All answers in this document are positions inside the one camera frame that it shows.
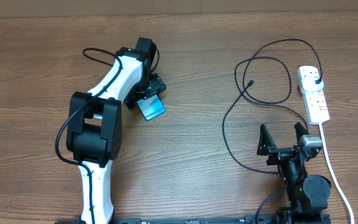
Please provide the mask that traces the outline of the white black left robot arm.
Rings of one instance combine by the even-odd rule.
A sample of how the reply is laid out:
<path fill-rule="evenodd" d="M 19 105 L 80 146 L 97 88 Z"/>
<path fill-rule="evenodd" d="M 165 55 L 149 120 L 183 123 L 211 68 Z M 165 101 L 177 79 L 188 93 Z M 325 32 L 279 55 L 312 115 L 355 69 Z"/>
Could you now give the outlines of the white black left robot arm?
<path fill-rule="evenodd" d="M 83 210 L 76 223 L 113 223 L 111 173 L 123 140 L 122 106 L 139 107 L 146 121 L 166 109 L 159 94 L 166 90 L 155 69 L 160 53 L 151 40 L 140 37 L 134 48 L 122 47 L 103 80 L 87 92 L 76 91 L 61 127 L 67 133 L 69 162 L 80 169 Z"/>

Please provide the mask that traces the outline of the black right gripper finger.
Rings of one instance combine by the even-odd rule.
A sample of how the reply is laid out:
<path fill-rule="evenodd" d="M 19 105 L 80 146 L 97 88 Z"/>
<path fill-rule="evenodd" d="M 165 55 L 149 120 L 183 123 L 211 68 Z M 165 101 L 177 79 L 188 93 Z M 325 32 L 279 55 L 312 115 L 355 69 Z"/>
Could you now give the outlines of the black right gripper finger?
<path fill-rule="evenodd" d="M 276 144 L 265 124 L 260 125 L 260 138 L 257 148 L 258 156 L 267 156 L 276 149 Z"/>
<path fill-rule="evenodd" d="M 299 143 L 300 139 L 304 136 L 304 135 L 308 135 L 309 132 L 308 130 L 300 123 L 297 122 L 294 125 L 294 129 L 295 129 L 295 133 L 296 133 L 296 142 Z"/>

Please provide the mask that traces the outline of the blue Galaxy smartphone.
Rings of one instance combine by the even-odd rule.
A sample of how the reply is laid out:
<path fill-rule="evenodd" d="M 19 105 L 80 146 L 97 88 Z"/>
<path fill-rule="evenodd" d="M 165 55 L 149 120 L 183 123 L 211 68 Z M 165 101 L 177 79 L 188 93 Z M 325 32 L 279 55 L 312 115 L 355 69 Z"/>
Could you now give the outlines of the blue Galaxy smartphone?
<path fill-rule="evenodd" d="M 146 121 L 151 121 L 166 112 L 158 95 L 154 95 L 146 100 L 139 100 L 137 104 Z"/>

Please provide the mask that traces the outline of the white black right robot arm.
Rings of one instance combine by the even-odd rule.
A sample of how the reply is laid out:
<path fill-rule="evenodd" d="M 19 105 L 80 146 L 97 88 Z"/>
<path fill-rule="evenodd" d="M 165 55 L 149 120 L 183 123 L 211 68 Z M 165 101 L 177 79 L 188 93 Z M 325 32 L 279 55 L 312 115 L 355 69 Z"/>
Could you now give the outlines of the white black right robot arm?
<path fill-rule="evenodd" d="M 284 182 L 284 188 L 266 198 L 282 192 L 288 196 L 288 207 L 281 207 L 276 214 L 260 215 L 259 207 L 255 214 L 255 223 L 330 223 L 327 200 L 331 194 L 332 183 L 321 175 L 309 175 L 305 162 L 315 158 L 323 149 L 319 136 L 309 134 L 301 123 L 294 125 L 297 143 L 293 147 L 278 148 L 265 124 L 260 126 L 260 139 L 257 155 L 267 156 L 268 166 L 277 166 L 278 174 Z"/>

